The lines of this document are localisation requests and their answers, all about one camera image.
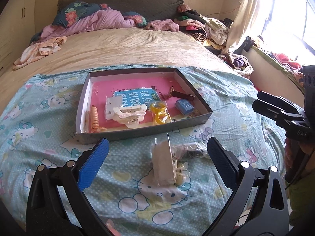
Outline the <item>small blue box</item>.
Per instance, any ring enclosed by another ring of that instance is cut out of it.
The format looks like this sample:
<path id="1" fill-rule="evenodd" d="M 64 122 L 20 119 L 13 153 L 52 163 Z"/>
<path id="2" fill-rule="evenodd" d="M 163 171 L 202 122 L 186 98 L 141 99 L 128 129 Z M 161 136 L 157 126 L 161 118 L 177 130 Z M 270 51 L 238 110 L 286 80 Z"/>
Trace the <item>small blue box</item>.
<path id="1" fill-rule="evenodd" d="M 190 114 L 194 111 L 194 106 L 185 99 L 179 99 L 175 102 L 175 107 L 183 114 Z"/>

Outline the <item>bag dark jewelry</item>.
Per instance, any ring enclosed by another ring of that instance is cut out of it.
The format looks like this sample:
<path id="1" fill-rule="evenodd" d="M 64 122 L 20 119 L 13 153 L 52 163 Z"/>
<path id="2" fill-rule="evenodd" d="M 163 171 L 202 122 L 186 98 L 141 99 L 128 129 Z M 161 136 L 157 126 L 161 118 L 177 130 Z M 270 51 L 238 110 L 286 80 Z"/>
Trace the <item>bag dark jewelry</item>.
<path id="1" fill-rule="evenodd" d="M 171 147 L 175 160 L 189 160 L 194 158 L 209 158 L 207 147 L 203 142 L 180 144 Z"/>

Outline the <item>cream pearl hair clip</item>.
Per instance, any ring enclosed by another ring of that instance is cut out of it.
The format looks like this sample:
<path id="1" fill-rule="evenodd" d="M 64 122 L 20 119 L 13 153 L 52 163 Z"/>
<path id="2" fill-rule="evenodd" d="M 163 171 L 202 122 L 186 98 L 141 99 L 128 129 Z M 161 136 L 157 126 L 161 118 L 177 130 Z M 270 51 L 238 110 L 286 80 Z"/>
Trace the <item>cream pearl hair clip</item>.
<path id="1" fill-rule="evenodd" d="M 182 186 L 189 178 L 190 171 L 188 170 L 188 162 L 175 161 L 175 184 Z"/>

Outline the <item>orange spiral hair clip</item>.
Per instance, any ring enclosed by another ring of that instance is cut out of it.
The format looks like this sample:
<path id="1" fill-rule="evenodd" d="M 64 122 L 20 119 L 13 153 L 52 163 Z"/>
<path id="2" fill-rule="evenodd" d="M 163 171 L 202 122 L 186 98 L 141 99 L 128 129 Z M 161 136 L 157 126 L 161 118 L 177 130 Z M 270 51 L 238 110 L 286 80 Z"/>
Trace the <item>orange spiral hair clip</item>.
<path id="1" fill-rule="evenodd" d="M 107 131 L 106 127 L 99 124 L 98 109 L 93 105 L 90 109 L 90 131 L 91 133 L 101 133 Z"/>

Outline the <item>clear plastic bag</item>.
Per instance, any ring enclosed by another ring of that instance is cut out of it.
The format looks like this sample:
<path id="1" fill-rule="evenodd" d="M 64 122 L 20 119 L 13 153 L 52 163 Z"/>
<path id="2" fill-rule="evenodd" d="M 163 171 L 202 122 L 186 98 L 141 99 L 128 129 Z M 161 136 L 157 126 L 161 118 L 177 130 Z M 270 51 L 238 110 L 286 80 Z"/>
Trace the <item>clear plastic bag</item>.
<path id="1" fill-rule="evenodd" d="M 168 133 L 154 139 L 151 153 L 154 178 L 158 186 L 175 184 L 175 162 L 172 158 Z"/>

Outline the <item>earring card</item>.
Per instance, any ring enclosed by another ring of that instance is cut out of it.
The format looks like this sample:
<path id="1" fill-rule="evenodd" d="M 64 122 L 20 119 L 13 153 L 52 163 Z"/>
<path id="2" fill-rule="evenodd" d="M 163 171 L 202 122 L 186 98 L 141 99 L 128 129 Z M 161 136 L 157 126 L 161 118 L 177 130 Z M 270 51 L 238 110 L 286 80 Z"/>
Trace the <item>earring card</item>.
<path id="1" fill-rule="evenodd" d="M 106 98 L 104 115 L 106 120 L 111 120 L 114 116 L 114 108 L 122 106 L 122 96 L 112 96 Z"/>

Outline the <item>cream white hair claw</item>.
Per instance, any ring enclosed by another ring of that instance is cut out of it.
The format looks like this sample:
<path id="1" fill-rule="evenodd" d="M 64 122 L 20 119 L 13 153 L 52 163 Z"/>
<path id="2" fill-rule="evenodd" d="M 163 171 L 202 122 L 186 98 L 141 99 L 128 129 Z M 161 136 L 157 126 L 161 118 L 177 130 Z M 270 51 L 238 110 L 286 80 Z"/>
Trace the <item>cream white hair claw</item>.
<path id="1" fill-rule="evenodd" d="M 134 129 L 144 120 L 146 110 L 146 104 L 114 108 L 114 116 L 111 120 Z"/>

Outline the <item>pile of mixed clothes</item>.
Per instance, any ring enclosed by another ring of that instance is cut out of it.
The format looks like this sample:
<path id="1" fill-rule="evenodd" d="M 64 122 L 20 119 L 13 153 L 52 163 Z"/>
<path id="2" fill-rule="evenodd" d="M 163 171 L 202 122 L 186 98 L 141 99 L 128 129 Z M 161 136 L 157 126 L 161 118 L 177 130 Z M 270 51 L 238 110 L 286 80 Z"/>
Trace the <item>pile of mixed clothes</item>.
<path id="1" fill-rule="evenodd" d="M 213 54 L 219 55 L 226 47 L 229 29 L 233 20 L 226 18 L 218 20 L 203 16 L 192 10 L 186 4 L 177 7 L 177 18 L 174 23 L 179 25 L 179 30 L 201 43 Z"/>

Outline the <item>cream curtain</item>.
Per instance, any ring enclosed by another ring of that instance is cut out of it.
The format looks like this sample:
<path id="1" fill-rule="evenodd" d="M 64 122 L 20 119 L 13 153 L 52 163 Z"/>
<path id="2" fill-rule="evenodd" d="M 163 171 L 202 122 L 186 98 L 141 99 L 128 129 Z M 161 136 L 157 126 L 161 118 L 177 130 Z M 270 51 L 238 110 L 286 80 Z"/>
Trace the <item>cream curtain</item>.
<path id="1" fill-rule="evenodd" d="M 256 35 L 260 31 L 271 3 L 272 0 L 241 0 L 223 54 L 235 51 L 247 36 Z"/>

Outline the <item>fuzzy pink garment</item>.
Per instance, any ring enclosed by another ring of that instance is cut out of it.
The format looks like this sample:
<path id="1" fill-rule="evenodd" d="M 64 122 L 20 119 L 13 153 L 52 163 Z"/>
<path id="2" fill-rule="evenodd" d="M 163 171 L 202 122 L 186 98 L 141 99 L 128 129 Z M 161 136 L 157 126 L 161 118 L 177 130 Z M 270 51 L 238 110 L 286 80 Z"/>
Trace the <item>fuzzy pink garment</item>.
<path id="1" fill-rule="evenodd" d="M 171 19 L 153 20 L 147 24 L 146 30 L 179 32 L 179 25 Z"/>

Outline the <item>pink book blue label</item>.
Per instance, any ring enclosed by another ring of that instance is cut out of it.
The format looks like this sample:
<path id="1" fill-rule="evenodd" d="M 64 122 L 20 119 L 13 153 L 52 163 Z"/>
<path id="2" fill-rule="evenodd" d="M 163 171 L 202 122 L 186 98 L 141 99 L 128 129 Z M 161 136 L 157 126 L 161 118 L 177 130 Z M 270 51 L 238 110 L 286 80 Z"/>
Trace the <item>pink book blue label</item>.
<path id="1" fill-rule="evenodd" d="M 172 74 L 161 74 L 136 78 L 134 74 L 126 75 L 126 79 L 118 79 L 118 76 L 103 76 L 98 82 L 91 85 L 90 108 L 95 105 L 98 109 L 99 124 L 106 127 L 108 132 L 129 130 L 125 125 L 114 120 L 106 120 L 104 115 L 107 97 L 122 96 L 122 107 L 146 104 L 145 118 L 140 122 L 140 127 L 148 127 L 156 124 L 155 114 L 160 110 L 151 112 L 151 104 L 157 103 L 162 109 L 167 109 L 171 119 L 182 119 L 184 116 L 175 107 L 177 98 L 169 98 L 170 87 L 181 91 L 182 87 Z"/>

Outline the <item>beige bed cover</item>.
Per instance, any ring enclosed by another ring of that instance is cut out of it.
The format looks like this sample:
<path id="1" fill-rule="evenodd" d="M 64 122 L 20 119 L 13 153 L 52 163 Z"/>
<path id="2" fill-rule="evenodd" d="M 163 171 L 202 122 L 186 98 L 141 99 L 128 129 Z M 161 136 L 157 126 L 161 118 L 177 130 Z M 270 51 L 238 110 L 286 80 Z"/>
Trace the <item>beige bed cover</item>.
<path id="1" fill-rule="evenodd" d="M 194 66 L 211 71 L 234 72 L 182 32 L 141 28 L 98 30 L 71 35 L 55 54 L 17 71 L 7 70 L 1 75 L 1 110 L 18 89 L 36 74 L 50 75 L 111 65 Z"/>

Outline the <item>dark grey headboard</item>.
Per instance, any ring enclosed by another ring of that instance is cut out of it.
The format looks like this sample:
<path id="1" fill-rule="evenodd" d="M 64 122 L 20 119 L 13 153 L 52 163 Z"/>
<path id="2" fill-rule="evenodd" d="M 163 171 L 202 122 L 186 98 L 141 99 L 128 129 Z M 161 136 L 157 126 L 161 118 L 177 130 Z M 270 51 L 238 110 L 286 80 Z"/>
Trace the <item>dark grey headboard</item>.
<path id="1" fill-rule="evenodd" d="M 137 12 L 147 21 L 174 19 L 178 16 L 177 8 L 184 0 L 59 0 L 57 11 L 75 1 L 107 4 L 110 8 L 124 12 Z"/>

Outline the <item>peach white garment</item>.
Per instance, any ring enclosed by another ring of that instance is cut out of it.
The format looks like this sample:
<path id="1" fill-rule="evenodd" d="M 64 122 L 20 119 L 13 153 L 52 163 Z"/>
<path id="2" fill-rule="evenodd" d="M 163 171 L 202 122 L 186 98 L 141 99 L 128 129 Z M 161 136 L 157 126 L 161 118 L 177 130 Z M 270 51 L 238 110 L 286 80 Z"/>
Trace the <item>peach white garment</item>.
<path id="1" fill-rule="evenodd" d="M 33 62 L 58 52 L 61 49 L 60 46 L 66 43 L 66 41 L 67 37 L 62 36 L 30 45 L 23 51 L 21 57 L 13 63 L 12 70 L 19 70 Z"/>

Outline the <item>pink purple duvet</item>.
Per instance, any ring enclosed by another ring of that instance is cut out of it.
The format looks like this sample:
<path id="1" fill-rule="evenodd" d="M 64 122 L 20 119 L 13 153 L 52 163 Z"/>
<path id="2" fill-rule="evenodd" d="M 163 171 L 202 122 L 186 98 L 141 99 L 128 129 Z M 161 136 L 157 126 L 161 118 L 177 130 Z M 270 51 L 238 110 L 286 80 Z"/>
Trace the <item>pink purple duvet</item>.
<path id="1" fill-rule="evenodd" d="M 88 17 L 79 19 L 78 22 L 68 28 L 53 25 L 44 27 L 40 41 L 103 29 L 132 27 L 136 27 L 136 23 L 132 19 L 125 19 L 121 12 L 113 9 L 99 10 Z"/>

